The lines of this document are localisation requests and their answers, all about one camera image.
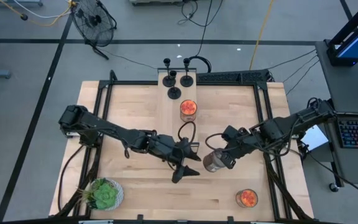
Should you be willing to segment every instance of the wooden table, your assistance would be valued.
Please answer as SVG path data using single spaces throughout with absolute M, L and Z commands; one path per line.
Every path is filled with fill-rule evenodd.
M 92 111 L 97 87 L 98 82 L 83 82 L 77 104 Z M 157 85 L 114 85 L 108 121 L 129 129 L 158 131 L 160 113 L 157 111 L 157 93 Z M 268 83 L 268 93 L 273 115 L 288 116 L 283 84 Z M 210 134 L 223 132 L 229 124 L 235 128 L 250 128 L 258 123 L 254 91 L 250 86 L 198 85 L 196 95 L 200 158 L 211 152 L 204 144 L 205 138 Z M 260 99 L 266 118 L 262 91 Z M 220 138 L 212 138 L 210 144 L 216 147 L 225 146 L 225 142 Z M 68 140 L 62 166 L 78 147 L 78 138 Z M 298 150 L 295 142 L 292 149 Z M 267 173 L 260 151 L 238 159 L 233 170 L 221 169 L 215 173 L 206 171 L 202 162 L 186 159 L 185 164 L 201 175 L 184 177 L 177 184 L 171 182 L 172 170 L 166 162 L 148 154 L 130 151 L 130 155 L 130 159 L 124 157 L 122 144 L 118 140 L 104 138 L 98 176 L 119 182 L 124 188 L 124 201 L 112 212 L 92 211 L 91 218 L 133 220 L 138 214 L 143 214 L 145 220 L 221 221 L 233 216 L 235 221 L 274 221 Z M 84 150 L 70 162 L 65 172 L 63 204 L 78 186 L 83 156 Z M 288 191 L 306 214 L 312 217 L 313 211 L 299 157 L 289 153 L 282 158 L 282 162 Z M 58 212 L 57 189 L 58 186 L 50 214 Z M 241 208 L 237 205 L 234 197 L 242 189 L 253 189 L 257 192 L 259 202 L 256 207 Z M 281 194 L 278 190 L 277 192 L 280 216 L 285 217 Z

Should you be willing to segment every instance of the light wood surface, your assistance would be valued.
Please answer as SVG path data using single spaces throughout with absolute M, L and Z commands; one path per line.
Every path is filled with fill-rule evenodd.
M 98 82 L 83 82 L 78 104 L 90 111 L 94 106 Z M 268 83 L 268 93 L 274 116 L 289 115 L 282 83 Z M 158 86 L 114 85 L 108 121 L 126 128 L 157 129 Z M 227 125 L 250 128 L 258 123 L 254 92 L 248 86 L 197 86 L 197 130 L 203 158 L 211 152 L 204 144 L 207 136 L 223 132 Z M 263 94 L 260 91 L 264 109 Z M 211 145 L 223 147 L 224 141 L 212 138 Z M 69 139 L 62 166 L 78 148 L 78 138 Z M 202 162 L 186 159 L 185 164 L 201 173 L 171 182 L 172 170 L 167 163 L 150 155 L 131 152 L 130 159 L 118 140 L 105 137 L 99 166 L 99 177 L 110 177 L 124 188 L 124 201 L 112 212 L 92 211 L 92 218 L 136 219 L 143 214 L 148 220 L 227 220 L 272 221 L 272 204 L 264 160 L 260 151 L 237 160 L 233 170 L 206 171 Z M 67 202 L 78 185 L 83 152 L 68 166 L 64 180 L 62 203 Z M 282 158 L 287 189 L 301 208 L 313 216 L 303 168 L 299 157 L 289 153 Z M 241 208 L 234 196 L 242 189 L 257 192 L 259 202 L 254 208 Z M 279 203 L 283 216 L 283 206 Z M 50 214 L 57 213 L 57 191 Z
M 183 87 L 180 84 L 180 78 L 186 75 L 185 72 L 178 72 L 175 84 L 175 87 L 181 90 L 181 95 L 179 99 L 172 100 L 168 97 L 169 88 L 165 87 L 162 84 L 162 80 L 165 76 L 167 76 L 167 72 L 161 72 L 158 75 L 158 93 L 157 93 L 157 131 L 159 134 L 167 134 L 173 136 L 175 141 L 179 141 L 178 139 L 178 130 L 180 126 L 183 125 L 183 121 L 180 119 L 180 104 L 185 100 L 193 100 L 197 103 L 197 86 L 196 86 L 196 73 L 188 72 L 188 75 L 193 77 L 194 84 L 189 87 Z M 194 121 L 196 127 L 198 126 L 198 120 Z M 181 133 L 183 137 L 191 138 L 191 134 L 193 134 L 192 125 L 186 125 Z M 196 131 L 195 134 L 195 142 L 198 140 L 198 133 Z

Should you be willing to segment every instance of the green plant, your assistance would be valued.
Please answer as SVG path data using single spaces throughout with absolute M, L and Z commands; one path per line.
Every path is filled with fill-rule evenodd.
M 90 208 L 106 209 L 116 204 L 118 190 L 105 178 L 97 179 L 90 190 L 81 190 L 82 199 Z

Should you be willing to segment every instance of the gray floor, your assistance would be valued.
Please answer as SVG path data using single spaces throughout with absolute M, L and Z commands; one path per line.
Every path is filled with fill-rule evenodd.
M 346 1 L 351 12 L 357 12 L 358 0 Z M 119 23 L 115 39 L 201 38 L 202 28 L 190 23 L 176 24 L 181 19 L 179 7 L 132 7 L 127 0 L 104 2 Z M 44 7 L 32 9 L 42 15 L 59 14 L 65 9 L 61 0 L 44 3 Z M 217 3 L 215 1 L 213 5 L 213 12 Z M 225 0 L 214 22 L 207 28 L 206 39 L 257 39 L 268 4 L 268 0 Z M 200 1 L 195 20 L 204 20 L 207 6 L 207 1 Z M 58 39 L 65 21 L 66 18 L 53 27 L 38 27 L 0 7 L 0 38 Z M 332 37 L 346 21 L 339 0 L 276 1 L 262 39 L 322 40 Z M 80 38 L 74 26 L 68 38 Z M 12 72 L 11 79 L 0 79 L 0 202 L 56 48 L 57 44 L 0 44 L 0 69 Z M 183 57 L 196 53 L 198 45 L 109 45 L 104 49 L 153 67 L 162 67 L 162 60 L 170 57 L 172 66 L 179 67 Z M 253 49 L 253 45 L 204 45 L 201 55 L 211 61 L 214 72 L 247 70 Z M 312 49 L 310 46 L 261 45 L 253 69 L 270 67 Z M 311 57 L 273 69 L 276 81 L 286 79 Z M 198 72 L 206 71 L 202 63 L 192 62 L 191 67 L 196 67 Z M 305 66 L 285 82 L 287 91 L 307 68 Z M 105 61 L 82 44 L 64 46 L 5 221 L 48 215 L 66 142 L 58 130 L 57 120 L 66 105 L 76 102 L 82 81 L 107 79 L 110 69 L 114 69 L 120 80 L 157 79 L 157 71 L 151 68 L 113 56 Z M 320 66 L 313 67 L 289 94 L 290 110 L 303 109 L 312 96 L 329 98 Z M 316 218 L 358 223 L 358 191 L 347 185 L 338 193 L 331 193 L 327 188 L 333 181 L 330 173 L 313 161 L 306 161 L 304 170 Z

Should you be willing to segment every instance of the electric fan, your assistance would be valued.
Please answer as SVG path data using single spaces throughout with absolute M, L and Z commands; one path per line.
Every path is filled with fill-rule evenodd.
M 109 45 L 117 29 L 116 20 L 110 15 L 100 0 L 76 0 L 71 7 L 71 16 L 85 44 L 92 46 L 98 55 L 109 58 L 98 47 Z

